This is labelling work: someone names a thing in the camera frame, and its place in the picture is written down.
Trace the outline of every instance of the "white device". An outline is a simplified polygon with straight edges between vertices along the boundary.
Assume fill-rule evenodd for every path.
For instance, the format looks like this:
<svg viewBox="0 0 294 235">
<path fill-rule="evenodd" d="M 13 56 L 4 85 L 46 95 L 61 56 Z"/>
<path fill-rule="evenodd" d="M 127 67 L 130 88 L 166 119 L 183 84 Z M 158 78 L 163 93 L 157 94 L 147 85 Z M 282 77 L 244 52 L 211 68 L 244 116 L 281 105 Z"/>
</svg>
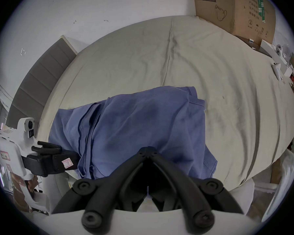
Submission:
<svg viewBox="0 0 294 235">
<path fill-rule="evenodd" d="M 6 130 L 0 130 L 0 165 L 24 180 L 31 180 L 34 175 L 24 167 L 22 156 L 37 155 L 31 148 L 32 146 L 41 147 L 34 137 L 34 126 L 35 120 L 28 117 L 19 120 L 17 129 L 9 127 Z M 33 198 L 26 186 L 20 185 L 20 187 L 30 207 L 49 211 L 49 201 L 45 194 L 35 192 Z"/>
</svg>

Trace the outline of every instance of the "blue shirt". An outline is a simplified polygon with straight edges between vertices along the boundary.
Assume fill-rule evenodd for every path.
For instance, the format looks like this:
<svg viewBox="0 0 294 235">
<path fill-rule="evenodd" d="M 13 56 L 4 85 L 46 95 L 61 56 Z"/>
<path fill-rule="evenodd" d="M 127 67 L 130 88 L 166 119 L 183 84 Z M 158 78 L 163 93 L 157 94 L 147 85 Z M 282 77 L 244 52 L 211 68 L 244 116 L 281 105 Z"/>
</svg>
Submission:
<svg viewBox="0 0 294 235">
<path fill-rule="evenodd" d="M 185 174 L 210 178 L 217 161 L 205 145 L 205 101 L 194 87 L 163 86 L 59 109 L 49 142 L 79 153 L 82 178 L 109 176 L 141 147 L 153 146 Z"/>
</svg>

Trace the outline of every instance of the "red label sticker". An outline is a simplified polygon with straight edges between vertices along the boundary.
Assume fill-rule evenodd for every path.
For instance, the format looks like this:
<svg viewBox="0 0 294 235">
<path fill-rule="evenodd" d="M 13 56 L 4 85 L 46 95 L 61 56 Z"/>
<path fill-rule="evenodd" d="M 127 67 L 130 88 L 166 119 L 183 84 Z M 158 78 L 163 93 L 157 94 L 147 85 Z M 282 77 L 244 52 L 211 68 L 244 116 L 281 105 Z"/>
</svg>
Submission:
<svg viewBox="0 0 294 235">
<path fill-rule="evenodd" d="M 13 172 L 13 171 L 11 170 L 11 166 L 10 166 L 9 164 L 7 164 L 7 168 L 8 168 L 9 171 Z"/>
<path fill-rule="evenodd" d="M 0 154 L 1 154 L 1 157 L 3 158 L 3 159 L 5 159 L 5 160 L 11 160 L 10 159 L 10 156 L 9 156 L 9 154 L 8 154 L 8 152 L 5 152 L 5 151 L 0 151 Z"/>
<path fill-rule="evenodd" d="M 63 161 L 61 161 L 64 165 L 64 168 L 69 168 L 73 165 L 72 160 L 70 158 L 68 159 L 64 159 Z"/>
</svg>

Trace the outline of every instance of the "beige bedsheet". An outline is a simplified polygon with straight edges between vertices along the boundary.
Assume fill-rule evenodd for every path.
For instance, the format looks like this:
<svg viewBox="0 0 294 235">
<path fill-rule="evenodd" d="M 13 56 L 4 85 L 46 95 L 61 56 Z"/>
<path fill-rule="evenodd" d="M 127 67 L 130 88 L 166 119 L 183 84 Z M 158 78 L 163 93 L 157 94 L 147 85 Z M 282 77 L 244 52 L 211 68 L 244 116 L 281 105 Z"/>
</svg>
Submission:
<svg viewBox="0 0 294 235">
<path fill-rule="evenodd" d="M 290 78 L 273 60 L 198 17 L 157 18 L 102 37 L 63 73 L 44 108 L 47 140 L 59 108 L 69 109 L 158 86 L 194 86 L 207 102 L 206 145 L 215 178 L 228 190 L 271 165 L 294 137 Z"/>
</svg>

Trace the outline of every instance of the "padded headboard panel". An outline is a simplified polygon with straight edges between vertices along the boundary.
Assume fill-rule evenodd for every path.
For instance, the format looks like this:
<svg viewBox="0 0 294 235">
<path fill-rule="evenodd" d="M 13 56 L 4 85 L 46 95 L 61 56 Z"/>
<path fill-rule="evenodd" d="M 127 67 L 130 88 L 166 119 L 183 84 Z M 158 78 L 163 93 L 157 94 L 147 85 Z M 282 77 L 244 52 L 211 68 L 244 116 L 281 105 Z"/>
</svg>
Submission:
<svg viewBox="0 0 294 235">
<path fill-rule="evenodd" d="M 33 65 L 17 90 L 6 125 L 17 128 L 22 117 L 35 119 L 35 136 L 43 108 L 62 73 L 76 57 L 76 53 L 60 38 Z"/>
</svg>

